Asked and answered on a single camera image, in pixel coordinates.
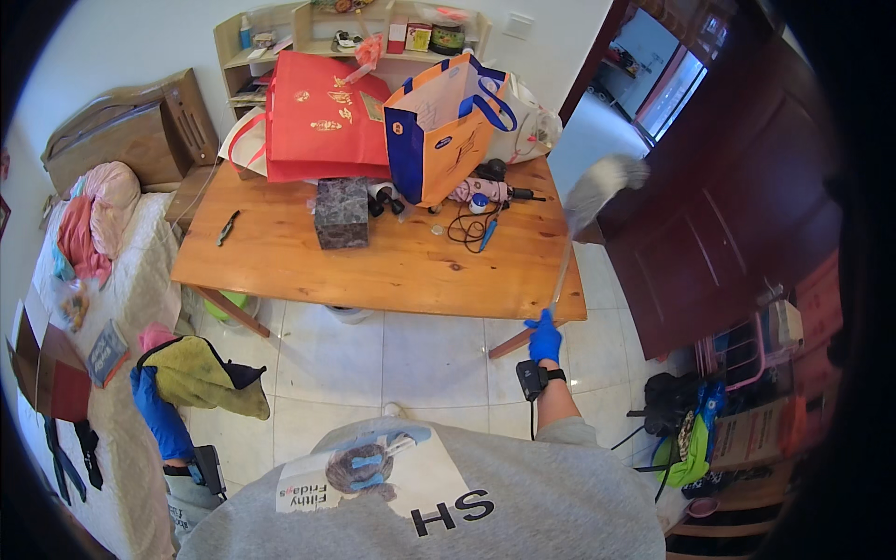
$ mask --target gray sleeve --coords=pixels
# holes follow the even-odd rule
[[[190,532],[220,505],[220,499],[212,495],[208,487],[193,482],[190,477],[170,477],[165,475],[168,484],[168,513],[174,523],[175,549],[179,550]]]
[[[585,424],[579,416],[560,418],[542,427],[535,434],[535,441],[546,444],[583,445],[599,447],[598,435],[594,428]]]

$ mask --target orange bag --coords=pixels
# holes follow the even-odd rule
[[[282,51],[267,91],[265,112],[234,135],[229,150],[261,119],[268,181],[324,177],[391,178],[383,102],[389,87],[370,74],[355,83],[349,65],[326,56]]]
[[[386,101],[392,181],[408,202],[442,202],[486,157],[496,128],[516,130],[516,116],[501,99],[506,81],[506,73],[466,54],[408,79]]]

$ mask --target red tote bag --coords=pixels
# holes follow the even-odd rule
[[[264,118],[265,145],[253,160],[264,155],[271,183],[391,178],[383,118],[389,87],[370,74],[346,83],[344,78],[352,72],[351,66],[326,56],[281,52],[264,115],[237,131],[230,149]]]

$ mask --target wooden headboard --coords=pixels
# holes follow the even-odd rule
[[[67,198],[75,180],[100,163],[126,163],[141,185],[174,183],[193,165],[213,164],[217,151],[218,135],[187,68],[101,93],[50,135],[40,159]]]

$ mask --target tote bag strap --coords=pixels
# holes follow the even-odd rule
[[[461,101],[461,107],[458,110],[457,117],[461,118],[469,115],[473,112],[473,106],[475,105],[479,108],[479,110],[482,111],[482,113],[488,119],[488,122],[491,123],[494,128],[502,130],[506,133],[516,130],[516,115],[513,114],[510,106],[507,105],[507,103],[505,103],[503,99],[498,98],[498,96],[489,91],[488,88],[482,83],[482,80],[482,78],[479,78],[479,88],[484,91],[488,97],[493,99],[495,103],[498,104],[498,107],[500,107],[501,110],[510,117],[511,123],[513,123],[513,127],[508,128],[507,125],[504,124],[504,121],[501,120],[501,117],[499,117],[495,110],[492,109],[492,106],[488,104],[488,101],[483,99],[480,95],[471,95],[465,100]]]
[[[240,126],[239,130],[237,130],[237,133],[233,135],[233,140],[230,141],[230,145],[228,146],[228,149],[227,149],[227,159],[230,162],[230,166],[233,169],[235,169],[237,171],[237,173],[239,173],[240,171],[243,171],[243,169],[239,168],[239,166],[237,166],[237,164],[233,162],[233,146],[234,146],[234,144],[237,143],[237,140],[239,140],[240,138],[243,137],[244,134],[249,132],[253,126],[262,122],[264,120],[265,116],[266,116],[265,113],[261,113],[259,115],[255,115],[252,118],[250,118],[247,123]],[[252,165],[252,162],[254,162],[256,159],[261,158],[262,155],[264,155],[264,144],[262,144],[262,147],[255,153],[254,156],[252,156],[252,158],[249,160],[249,163],[247,163],[246,165],[247,166]]]

